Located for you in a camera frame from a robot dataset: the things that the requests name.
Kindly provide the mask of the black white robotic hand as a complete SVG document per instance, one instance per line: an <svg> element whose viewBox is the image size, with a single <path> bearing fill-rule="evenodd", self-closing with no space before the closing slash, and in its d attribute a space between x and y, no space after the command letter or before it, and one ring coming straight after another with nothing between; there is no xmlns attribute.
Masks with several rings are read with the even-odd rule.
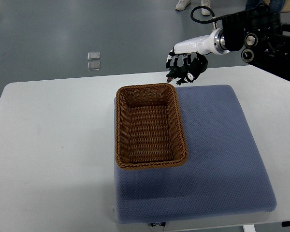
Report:
<svg viewBox="0 0 290 232"><path fill-rule="evenodd" d="M194 82L208 66L206 55L229 53L225 45L223 29L215 29L210 35L199 36L177 43L166 60L167 83L176 80L177 85Z"/></svg>

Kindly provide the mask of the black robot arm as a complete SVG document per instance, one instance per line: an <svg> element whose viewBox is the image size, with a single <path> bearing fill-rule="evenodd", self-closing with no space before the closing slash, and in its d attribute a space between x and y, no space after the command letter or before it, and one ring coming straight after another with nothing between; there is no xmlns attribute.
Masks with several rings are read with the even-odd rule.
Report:
<svg viewBox="0 0 290 232"><path fill-rule="evenodd" d="M245 63L290 81L290 24L261 3L256 8L222 17L225 47L241 51Z"/></svg>

